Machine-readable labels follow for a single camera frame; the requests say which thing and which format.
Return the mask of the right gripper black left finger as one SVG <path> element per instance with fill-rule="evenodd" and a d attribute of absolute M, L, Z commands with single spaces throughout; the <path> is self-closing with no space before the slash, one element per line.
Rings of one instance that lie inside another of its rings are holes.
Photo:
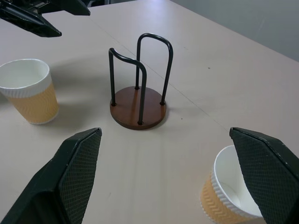
<path fill-rule="evenodd" d="M 82 224 L 93 189 L 102 130 L 63 141 L 29 181 L 0 224 Z"/>

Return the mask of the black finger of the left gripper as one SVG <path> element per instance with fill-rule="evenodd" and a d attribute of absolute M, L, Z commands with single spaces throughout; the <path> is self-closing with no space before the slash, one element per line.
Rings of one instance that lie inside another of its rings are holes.
<path fill-rule="evenodd" d="M 40 37 L 62 36 L 62 33 L 41 15 L 14 5 L 0 5 L 0 18 Z"/>
<path fill-rule="evenodd" d="M 58 11 L 66 11 L 72 15 L 89 16 L 89 11 L 85 0 L 46 0 L 47 5 L 40 8 L 40 12 L 52 13 Z"/>

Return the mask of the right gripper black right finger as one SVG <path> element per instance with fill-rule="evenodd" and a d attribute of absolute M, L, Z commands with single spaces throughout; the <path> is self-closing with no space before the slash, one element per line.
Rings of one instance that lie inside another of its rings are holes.
<path fill-rule="evenodd" d="M 267 224 L 299 224 L 299 158 L 279 139 L 232 127 L 246 187 Z"/>

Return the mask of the orange white paper cup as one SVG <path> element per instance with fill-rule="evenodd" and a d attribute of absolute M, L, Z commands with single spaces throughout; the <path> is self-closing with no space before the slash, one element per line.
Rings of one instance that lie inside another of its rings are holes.
<path fill-rule="evenodd" d="M 239 224 L 262 217 L 246 187 L 234 145 L 217 154 L 200 201 L 204 213 L 216 224 Z"/>
<path fill-rule="evenodd" d="M 52 121 L 59 106 L 47 63 L 38 59 L 20 59 L 0 66 L 2 93 L 29 123 Z"/>

